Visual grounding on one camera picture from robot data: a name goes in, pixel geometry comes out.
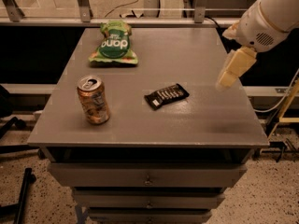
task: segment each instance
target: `desk drawer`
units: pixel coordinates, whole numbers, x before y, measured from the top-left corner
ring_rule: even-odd
[[[69,187],[232,187],[241,164],[51,163],[50,173]]]
[[[101,209],[91,208],[88,211],[89,217],[93,221],[102,223],[128,222],[128,223],[204,223],[209,220],[209,211],[196,210],[137,210],[137,209]]]
[[[74,190],[77,203],[86,207],[215,209],[224,194],[163,190]]]

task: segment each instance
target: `table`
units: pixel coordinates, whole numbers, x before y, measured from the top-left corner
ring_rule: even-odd
[[[215,90],[226,56],[216,30],[135,28],[139,64],[127,68],[88,62],[102,39],[85,29],[28,144],[95,221],[206,222],[254,150],[268,147],[240,83]],[[101,125],[86,121],[77,96],[89,74],[106,86],[111,117]],[[190,96],[153,111],[144,95],[175,83]]]

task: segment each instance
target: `chip bag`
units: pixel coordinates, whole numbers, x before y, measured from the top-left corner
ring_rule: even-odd
[[[99,62],[106,66],[135,66],[138,64],[136,54],[131,50],[129,35],[131,26],[124,21],[109,21],[102,23],[100,28],[104,35],[102,44],[89,57],[90,62]]]

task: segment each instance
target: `speckled floor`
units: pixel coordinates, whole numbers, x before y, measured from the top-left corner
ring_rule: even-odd
[[[19,116],[27,128],[12,128],[0,145],[26,144],[35,125],[32,115]],[[298,133],[289,127],[279,127],[272,140],[289,139],[299,148]],[[262,153],[258,160],[249,160],[248,171],[232,189],[225,191],[226,198],[215,210],[207,224],[298,224],[299,223],[299,154],[285,153],[276,162],[277,153]],[[0,155],[0,204],[18,201],[26,167],[33,169],[36,182],[29,188],[24,224],[78,222],[70,188],[61,187],[47,172],[48,160],[41,160],[36,150]],[[12,223],[2,218],[0,223]],[[87,218],[86,224],[95,223]]]

